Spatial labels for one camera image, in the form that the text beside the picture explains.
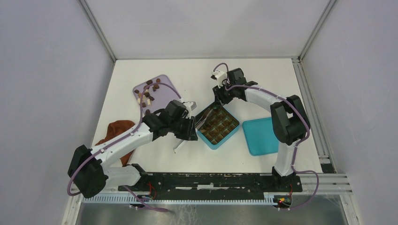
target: white tabletop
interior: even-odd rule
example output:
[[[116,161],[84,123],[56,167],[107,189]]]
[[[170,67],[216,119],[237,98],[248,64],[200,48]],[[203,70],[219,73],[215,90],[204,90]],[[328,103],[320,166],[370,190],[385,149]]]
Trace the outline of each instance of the white tabletop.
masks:
[[[93,143],[105,137],[111,122],[139,121],[139,106],[132,89],[159,74],[166,74],[185,100],[196,101],[196,115],[214,101],[212,88],[216,83],[210,78],[210,71],[220,62],[226,62],[230,69],[242,68],[248,81],[253,80],[264,89],[283,96],[301,96],[290,59],[118,60]],[[240,123],[271,116],[264,109],[238,99],[225,108]],[[242,128],[217,150],[211,150],[199,139],[188,142],[175,154],[173,146],[177,141],[173,134],[160,137],[137,148],[129,163],[138,163],[148,172],[270,173],[276,161],[276,154],[251,156]],[[300,145],[295,166],[297,170],[322,172],[312,136]]]

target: blue tray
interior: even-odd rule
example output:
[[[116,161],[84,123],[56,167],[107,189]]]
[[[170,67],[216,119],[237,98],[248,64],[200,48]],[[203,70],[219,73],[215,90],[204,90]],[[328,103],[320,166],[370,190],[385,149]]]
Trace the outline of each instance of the blue tray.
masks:
[[[274,134],[270,117],[245,121],[242,123],[242,128],[252,156],[278,152],[279,141]]]

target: white wall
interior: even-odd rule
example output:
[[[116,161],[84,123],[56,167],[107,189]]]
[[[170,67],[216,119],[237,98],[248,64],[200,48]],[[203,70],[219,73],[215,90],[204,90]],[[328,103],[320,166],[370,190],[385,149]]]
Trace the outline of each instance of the white wall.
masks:
[[[87,0],[118,59],[297,56],[328,0]]]
[[[0,224],[59,224],[112,62],[76,0],[3,0],[0,68]]]
[[[364,224],[397,224],[398,1],[340,0],[304,69]]]

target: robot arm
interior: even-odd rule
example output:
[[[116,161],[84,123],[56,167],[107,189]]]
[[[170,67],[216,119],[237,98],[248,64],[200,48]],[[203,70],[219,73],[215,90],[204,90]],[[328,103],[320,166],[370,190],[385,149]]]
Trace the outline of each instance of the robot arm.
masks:
[[[273,130],[280,142],[274,167],[275,172],[280,177],[293,174],[291,163],[294,146],[306,135],[306,128],[298,115],[277,96],[260,91],[261,87],[256,82],[247,82],[240,68],[227,73],[214,71],[211,77],[217,81],[217,86],[213,88],[217,104],[224,105],[232,101],[233,98],[239,98],[271,112]],[[300,98],[293,95],[285,99],[297,109],[309,127],[308,117]]]
[[[103,188],[136,184],[141,176],[134,166],[111,167],[111,165],[133,149],[169,132],[182,140],[198,140],[195,118],[191,117],[195,107],[194,102],[182,103],[173,100],[165,109],[144,116],[142,124],[137,124],[106,143],[93,146],[91,149],[87,149],[84,145],[78,147],[69,166],[69,177],[73,178],[85,198],[95,196]]]

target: purple tray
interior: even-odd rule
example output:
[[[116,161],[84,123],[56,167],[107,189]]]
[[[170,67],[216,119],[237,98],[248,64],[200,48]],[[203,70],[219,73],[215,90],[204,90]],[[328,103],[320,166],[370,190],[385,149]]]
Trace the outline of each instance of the purple tray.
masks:
[[[159,76],[157,76],[157,77],[154,77],[154,78],[152,78],[152,82],[156,82],[156,79],[157,78],[159,78],[160,80],[161,80],[161,83],[165,83],[165,84],[168,84],[168,85],[170,85],[171,87],[173,87],[174,89],[176,89],[175,87],[174,87],[174,85],[173,85],[173,83],[170,81],[170,79],[168,78],[168,76],[166,76],[166,75],[164,75],[164,74],[162,74],[162,75],[159,75]],[[135,92],[134,92],[134,90],[139,90],[141,93],[142,93],[142,91],[144,90],[144,87],[146,86],[146,81],[145,82],[143,82],[143,83],[141,83],[141,84],[139,84],[139,85],[137,85],[137,86],[135,86],[134,88],[133,88],[133,90],[132,90],[132,92],[133,92],[133,94],[134,94],[134,97],[136,98],[136,103],[138,104],[138,101],[137,101],[137,99],[139,98],[138,97],[138,94],[136,94]],[[142,112],[143,113],[145,113],[145,111],[147,110],[147,109],[149,109],[150,111],[151,111],[151,113],[153,113],[153,112],[155,112],[156,110],[158,110],[158,109],[164,109],[164,108],[166,108],[166,106],[167,106],[167,104],[170,102],[170,101],[172,101],[172,100],[174,100],[174,99],[176,99],[176,100],[178,100],[179,98],[178,98],[178,96],[174,93],[174,91],[172,90],[172,89],[170,89],[170,88],[168,88],[168,87],[166,87],[166,86],[164,86],[164,85],[159,85],[159,89],[157,89],[156,91],[153,91],[152,90],[152,86],[149,88],[149,94],[155,99],[154,101],[152,101],[152,104],[151,105],[147,105],[145,108],[142,108]],[[143,102],[145,102],[145,103],[147,103],[147,98],[144,96],[143,97]]]

